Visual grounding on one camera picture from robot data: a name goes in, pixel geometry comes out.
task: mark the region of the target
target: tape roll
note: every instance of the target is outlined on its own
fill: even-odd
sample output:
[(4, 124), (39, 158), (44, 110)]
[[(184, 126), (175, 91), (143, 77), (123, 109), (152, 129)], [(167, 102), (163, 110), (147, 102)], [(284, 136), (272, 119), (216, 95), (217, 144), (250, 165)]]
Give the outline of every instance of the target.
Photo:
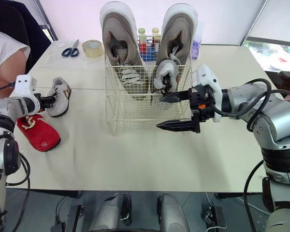
[(83, 42), (82, 47), (88, 57), (100, 57), (103, 55), (102, 43), (98, 40)]

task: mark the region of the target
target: bottle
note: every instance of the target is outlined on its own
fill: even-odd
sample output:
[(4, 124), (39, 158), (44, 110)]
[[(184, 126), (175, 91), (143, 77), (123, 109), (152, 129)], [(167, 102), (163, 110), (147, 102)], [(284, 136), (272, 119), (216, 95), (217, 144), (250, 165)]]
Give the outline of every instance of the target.
[(203, 33), (204, 24), (199, 23), (198, 29), (193, 37), (192, 47), (191, 47), (191, 58), (197, 59), (199, 56), (200, 46), (202, 42), (202, 33)]
[(159, 34), (159, 28), (152, 28), (153, 32), (153, 48), (155, 49), (155, 57), (157, 57), (157, 54), (159, 52), (159, 46), (160, 46), (160, 40), (161, 40), (161, 34)]
[(191, 47), (191, 58), (193, 59), (197, 59), (198, 56), (199, 56), (199, 49), (200, 49), (200, 46), (201, 46), (201, 41), (196, 41), (196, 40), (193, 40), (192, 42), (192, 47)]
[(145, 29), (144, 28), (139, 28), (139, 48), (140, 48), (140, 53), (141, 55), (146, 55), (146, 39), (147, 36), (145, 35)]

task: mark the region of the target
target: floor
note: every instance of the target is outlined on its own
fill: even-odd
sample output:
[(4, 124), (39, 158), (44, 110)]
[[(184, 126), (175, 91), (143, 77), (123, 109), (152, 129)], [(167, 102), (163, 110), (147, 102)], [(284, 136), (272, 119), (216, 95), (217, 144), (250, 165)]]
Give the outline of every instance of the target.
[[(169, 192), (181, 204), (186, 215), (191, 232), (205, 232), (206, 225), (201, 217), (202, 208), (209, 206), (205, 193), (195, 192)], [(8, 211), (4, 232), (10, 232), (14, 227), (26, 191), (22, 189), (7, 188)], [(60, 219), (65, 221), (71, 204), (84, 204), (84, 214), (80, 218), (77, 232), (87, 232), (94, 214), (102, 202), (112, 196), (109, 191), (83, 191), (79, 199), (66, 198), (60, 208)], [(156, 214), (157, 197), (161, 192), (130, 192), (132, 198), (132, 225), (130, 228), (147, 228), (159, 230)], [(227, 224), (228, 232), (250, 232), (250, 227), (243, 203), (237, 198), (216, 199), (213, 193), (208, 194), (214, 206), (221, 206)], [(62, 196), (31, 191), (27, 207), (18, 228), (18, 232), (49, 232), (55, 223), (55, 208)], [(263, 206), (261, 195), (251, 195), (248, 201), (256, 207), (268, 212)], [(266, 213), (251, 208), (251, 212), (259, 232), (264, 231), (268, 218)]]

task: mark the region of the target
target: white wire basket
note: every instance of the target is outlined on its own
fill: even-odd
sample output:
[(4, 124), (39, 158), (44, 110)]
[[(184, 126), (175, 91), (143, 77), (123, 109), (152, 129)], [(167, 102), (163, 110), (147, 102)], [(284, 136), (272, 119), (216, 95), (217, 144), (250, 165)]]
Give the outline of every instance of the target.
[[(152, 37), (146, 40), (146, 54), (140, 49), (145, 66), (112, 66), (105, 56), (106, 121), (114, 135), (129, 131), (158, 130), (156, 125), (163, 121), (191, 118), (189, 101), (160, 102), (162, 94), (152, 93), (153, 71), (157, 68), (152, 41)], [(130, 73), (140, 73), (142, 80), (148, 80), (148, 88), (141, 85), (124, 87), (118, 73), (127, 69)], [(179, 65), (178, 69), (180, 79), (177, 91), (187, 90), (192, 85), (190, 55), (186, 64)]]

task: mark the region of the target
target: table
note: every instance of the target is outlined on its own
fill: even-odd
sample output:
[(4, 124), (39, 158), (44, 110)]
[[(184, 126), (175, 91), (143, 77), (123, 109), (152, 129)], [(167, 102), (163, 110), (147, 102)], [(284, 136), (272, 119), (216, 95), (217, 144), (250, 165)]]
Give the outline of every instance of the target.
[[(37, 92), (42, 95), (47, 94), (56, 76), (70, 84), (68, 112), (58, 118), (42, 113), (61, 135), (61, 144), (41, 153), (15, 129), (20, 151), (31, 165), (33, 189), (243, 191), (247, 176), (262, 159), (245, 122), (209, 120), (201, 124), (201, 134), (158, 130), (113, 136), (105, 121), (104, 58), (96, 58), (94, 64), (87, 60), (83, 68), (81, 61), (86, 57), (81, 57), (82, 51), (78, 59), (56, 61), (57, 53), (70, 43), (52, 43), (30, 71), (38, 79)], [(269, 80), (245, 47), (202, 45), (192, 69), (203, 62), (219, 78), (222, 88), (255, 78)], [(19, 170), (8, 177), (8, 182), (23, 176), (23, 170)], [(249, 191), (261, 192), (264, 176), (260, 168)]]

